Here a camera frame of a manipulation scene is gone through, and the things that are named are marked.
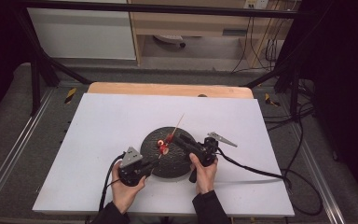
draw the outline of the hand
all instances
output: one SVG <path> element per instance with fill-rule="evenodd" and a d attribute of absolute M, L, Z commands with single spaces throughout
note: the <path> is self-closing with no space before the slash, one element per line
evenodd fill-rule
<path fill-rule="evenodd" d="M 214 176 L 217 172 L 217 158 L 214 160 L 214 162 L 207 167 L 202 166 L 199 158 L 194 155 L 193 153 L 190 153 L 189 155 L 192 164 L 192 168 L 197 169 L 197 186 L 196 186 L 196 192 L 199 194 L 204 194 L 209 191 L 213 190 L 213 182 L 214 182 Z"/>
<path fill-rule="evenodd" d="M 118 177 L 118 166 L 121 164 L 121 161 L 115 164 L 112 169 L 112 180 L 116 181 L 119 179 Z M 132 205 L 135 200 L 136 194 L 145 187 L 146 176 L 144 175 L 139 181 L 137 186 L 128 187 L 124 185 L 121 181 L 118 181 L 111 185 L 112 187 L 112 195 L 113 195 L 113 203 L 117 207 L 118 211 L 121 214 L 125 214 L 127 210 Z"/>

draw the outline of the sleeve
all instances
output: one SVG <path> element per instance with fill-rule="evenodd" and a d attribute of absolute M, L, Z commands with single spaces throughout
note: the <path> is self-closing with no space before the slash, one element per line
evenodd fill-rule
<path fill-rule="evenodd" d="M 91 224 L 128 224 L 130 223 L 127 214 L 122 215 L 116 206 L 111 202 L 98 213 L 98 216 L 94 218 Z"/>
<path fill-rule="evenodd" d="M 193 200 L 193 205 L 199 218 L 199 224 L 230 223 L 214 190 L 198 194 Z"/>

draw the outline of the floor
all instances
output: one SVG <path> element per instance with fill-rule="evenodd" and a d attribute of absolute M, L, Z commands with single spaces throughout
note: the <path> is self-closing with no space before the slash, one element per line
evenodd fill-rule
<path fill-rule="evenodd" d="M 150 36 L 146 39 L 144 63 L 139 67 L 131 64 L 110 64 L 106 67 L 82 64 L 73 69 L 84 77 L 98 81 L 228 86 L 242 85 L 266 73 L 265 69 L 231 73 L 241 58 L 238 40 L 186 37 L 185 41 L 186 47 L 180 49 L 174 45 L 160 43 Z M 247 68 L 246 61 L 242 60 L 238 69 Z M 16 165 L 8 171 L 10 175 L 4 181 L 6 184 L 1 186 L 0 223 L 84 223 L 83 216 L 46 216 L 32 211 L 38 189 L 43 185 L 49 167 L 60 148 L 60 142 L 65 137 L 65 130 L 70 125 L 68 121 L 75 114 L 82 93 L 88 88 L 73 82 L 63 74 L 60 74 L 60 77 L 62 84 L 59 88 L 44 89 L 52 92 L 46 111 L 36 128 L 31 131 L 31 136 L 15 161 Z M 275 81 L 276 79 L 272 78 L 253 89 L 266 120 L 271 120 L 267 117 L 284 116 L 287 113 L 284 105 L 288 102 L 288 96 L 284 93 L 274 93 L 272 87 Z M 71 104 L 64 104 L 66 94 L 73 87 L 77 87 L 75 97 Z M 272 102 L 281 106 L 266 104 L 266 93 Z M 31 100 L 29 67 L 22 66 L 16 71 L 15 80 L 0 104 L 0 168 L 30 119 Z M 300 103 L 304 104 L 306 101 L 306 97 L 300 98 Z M 291 123 L 268 132 L 280 167 L 286 167 L 296 151 L 296 127 L 297 124 Z M 345 223 L 358 223 L 358 186 L 350 171 L 344 163 L 333 160 L 332 151 L 318 118 L 303 118 L 303 127 L 305 141 L 302 146 L 311 150 L 319 164 Z M 309 181 L 312 180 L 304 154 L 296 158 L 293 169 Z M 318 200 L 312 189 L 303 180 L 294 176 L 291 178 L 294 184 L 290 195 L 292 202 L 307 211 L 317 210 Z M 327 214 L 328 211 L 323 210 L 317 216 L 307 216 L 296 210 L 296 216 L 289 217 L 288 222 L 334 223 Z M 235 218 L 234 223 L 285 223 L 285 220 L 249 217 Z"/>

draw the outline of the gray carpet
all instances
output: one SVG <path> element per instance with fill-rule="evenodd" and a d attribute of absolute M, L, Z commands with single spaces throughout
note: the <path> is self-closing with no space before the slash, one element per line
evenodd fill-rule
<path fill-rule="evenodd" d="M 259 74 L 230 75 L 223 72 L 168 72 L 161 70 L 111 70 L 111 69 L 77 69 L 85 77 L 98 81 L 142 82 L 142 83 L 175 83 L 175 84 L 204 84 L 238 86 L 247 83 Z M 29 88 L 29 70 L 20 68 L 4 102 L 0 105 L 0 164 L 19 136 L 21 129 L 31 111 L 31 93 Z M 259 100 L 264 116 L 282 116 L 284 111 L 280 106 L 266 105 L 264 94 L 268 92 L 272 99 L 276 98 L 270 80 L 262 87 L 255 88 L 255 98 Z M 60 148 L 70 121 L 76 112 L 76 107 L 87 86 L 77 89 L 71 104 L 63 103 L 69 87 L 59 87 L 55 90 L 48 109 L 34 130 L 26 148 L 17 162 L 12 174 L 0 193 L 0 217 L 41 220 L 61 220 L 59 223 L 69 223 L 65 220 L 82 220 L 84 217 L 46 216 L 32 211 L 37 197 L 36 190 L 43 185 L 48 170 Z M 348 223 L 358 223 L 358 186 L 353 180 L 345 164 L 332 160 L 330 147 L 324 138 L 317 118 L 304 119 L 304 132 L 315 158 L 319 162 L 326 180 L 336 197 L 343 216 Z M 293 156 L 297 140 L 289 125 L 269 132 L 279 165 L 284 168 Z M 310 180 L 310 175 L 301 158 L 296 159 L 293 170 Z M 317 209 L 315 194 L 303 181 L 291 177 L 293 195 L 291 200 L 307 211 Z M 256 223 L 284 223 L 282 218 L 256 218 Z M 251 223 L 250 218 L 235 218 L 236 223 Z M 296 211 L 295 217 L 289 218 L 289 223 L 329 223 L 326 213 L 310 217 Z"/>

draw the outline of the white board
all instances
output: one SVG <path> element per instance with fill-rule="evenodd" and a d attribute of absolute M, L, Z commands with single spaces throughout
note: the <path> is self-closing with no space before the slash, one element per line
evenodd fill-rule
<path fill-rule="evenodd" d="M 279 174 L 257 100 L 87 93 L 34 204 L 46 214 L 98 211 L 110 163 L 128 147 L 139 150 L 152 131 L 175 126 L 203 142 L 217 132 L 238 147 L 219 144 L 229 157 L 255 169 Z M 129 212 L 140 215 L 195 214 L 195 184 L 150 176 Z M 215 191 L 231 217 L 293 216 L 280 179 L 257 175 L 219 156 Z M 111 190 L 105 202 L 112 201 Z"/>

